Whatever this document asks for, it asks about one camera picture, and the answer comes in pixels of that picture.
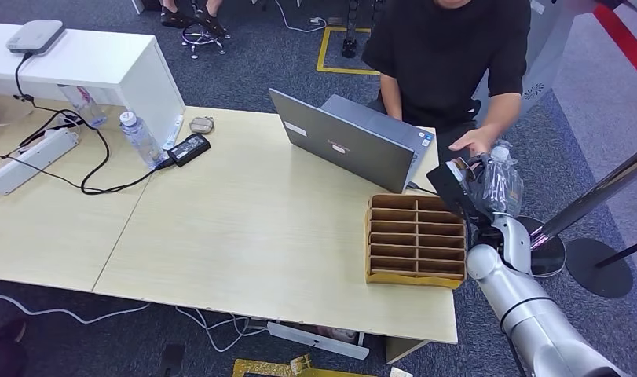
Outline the person's left hand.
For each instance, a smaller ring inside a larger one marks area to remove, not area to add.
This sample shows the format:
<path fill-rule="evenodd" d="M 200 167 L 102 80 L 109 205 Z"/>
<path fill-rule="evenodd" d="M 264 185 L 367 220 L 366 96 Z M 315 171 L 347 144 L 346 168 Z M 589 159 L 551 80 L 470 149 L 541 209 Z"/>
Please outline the person's left hand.
<path fill-rule="evenodd" d="M 492 127 L 483 126 L 467 131 L 462 137 L 449 145 L 451 151 L 467 149 L 472 156 L 489 153 L 498 140 L 500 132 Z"/>

